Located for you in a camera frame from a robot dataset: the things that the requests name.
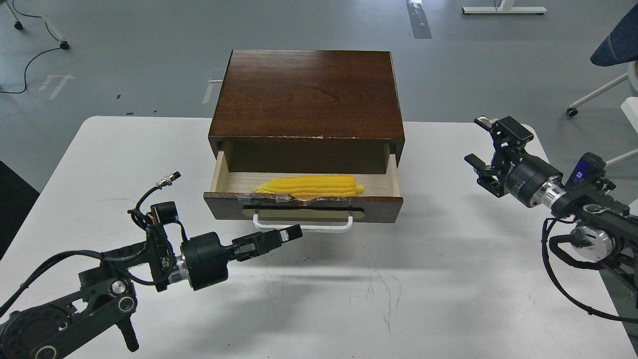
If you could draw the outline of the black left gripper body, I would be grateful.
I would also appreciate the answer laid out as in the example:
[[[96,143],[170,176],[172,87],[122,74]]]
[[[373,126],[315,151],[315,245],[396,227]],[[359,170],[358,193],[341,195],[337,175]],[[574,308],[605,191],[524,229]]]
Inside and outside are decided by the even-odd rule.
[[[188,281],[194,291],[228,279],[227,264],[233,260],[233,249],[222,245],[216,232],[192,237],[183,242],[180,249],[185,259]]]

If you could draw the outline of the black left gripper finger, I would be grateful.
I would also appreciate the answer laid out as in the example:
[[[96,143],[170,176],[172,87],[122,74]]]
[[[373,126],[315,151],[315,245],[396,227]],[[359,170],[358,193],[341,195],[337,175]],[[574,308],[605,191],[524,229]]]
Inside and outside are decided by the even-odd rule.
[[[284,227],[283,229],[273,229],[267,232],[255,232],[253,234],[249,234],[243,236],[241,238],[236,238],[232,240],[232,248],[233,252],[235,252],[235,248],[240,245],[256,243],[257,245],[277,245],[280,247],[283,243],[287,241],[291,241],[297,238],[303,237],[303,232],[301,230],[300,225],[292,225],[289,227]]]
[[[246,261],[260,255],[267,254],[276,248],[280,248],[280,245],[257,245],[256,243],[240,245],[239,247],[235,248],[234,260],[238,262]]]

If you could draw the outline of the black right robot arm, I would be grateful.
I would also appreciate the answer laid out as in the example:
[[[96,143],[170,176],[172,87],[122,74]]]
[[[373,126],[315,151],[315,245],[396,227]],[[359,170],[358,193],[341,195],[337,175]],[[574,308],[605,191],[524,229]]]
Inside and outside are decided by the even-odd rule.
[[[542,229],[542,260],[554,286],[572,304],[606,320],[636,324],[635,318],[598,311],[579,302],[561,286],[549,253],[581,270],[606,270],[637,293],[637,217],[629,206],[610,195],[616,186],[606,178],[603,159],[584,153],[567,181],[549,163],[528,153],[534,135],[512,117],[474,122],[489,132],[494,148],[490,164],[474,154],[465,161],[477,174],[477,184],[495,197],[512,195],[526,207],[548,207],[551,217]]]

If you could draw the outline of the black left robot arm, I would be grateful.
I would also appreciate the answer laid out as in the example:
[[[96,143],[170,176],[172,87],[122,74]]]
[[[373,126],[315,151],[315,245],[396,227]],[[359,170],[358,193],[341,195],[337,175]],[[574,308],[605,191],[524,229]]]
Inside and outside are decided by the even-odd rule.
[[[79,291],[10,314],[1,325],[3,359],[62,359],[112,326],[121,330],[127,348],[135,352],[139,349],[131,322],[138,306],[135,283],[161,292],[169,284],[187,280],[192,289],[200,290],[228,279],[230,261],[267,254],[303,235],[300,225],[292,225],[242,236],[225,246],[214,232],[188,238],[182,230],[181,253],[176,255],[164,230],[169,223],[179,223],[175,203],[154,204],[148,213],[141,212],[141,205],[153,192],[179,177],[178,172],[164,177],[130,209],[132,220],[146,234],[145,241],[107,252],[65,251],[36,268],[2,305],[2,314],[30,284],[60,261],[73,255],[100,261],[100,266],[78,275]]]

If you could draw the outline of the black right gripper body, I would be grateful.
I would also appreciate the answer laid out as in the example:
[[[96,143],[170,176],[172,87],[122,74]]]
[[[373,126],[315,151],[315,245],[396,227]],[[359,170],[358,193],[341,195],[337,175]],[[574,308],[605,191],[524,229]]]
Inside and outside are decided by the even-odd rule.
[[[511,194],[526,207],[551,207],[565,193],[563,174],[529,153],[505,153],[503,194]]]

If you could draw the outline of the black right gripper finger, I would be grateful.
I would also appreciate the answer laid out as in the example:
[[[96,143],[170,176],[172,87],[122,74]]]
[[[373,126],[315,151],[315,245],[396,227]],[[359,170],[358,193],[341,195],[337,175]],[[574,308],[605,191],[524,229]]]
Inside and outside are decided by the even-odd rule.
[[[504,185],[497,179],[503,176],[503,166],[487,165],[475,154],[471,153],[464,160],[472,166],[478,178],[477,183],[497,198],[507,194]]]
[[[490,133],[494,148],[492,165],[522,162],[527,153],[526,144],[535,138],[532,132],[510,116],[501,120],[480,116],[474,118],[474,123]]]

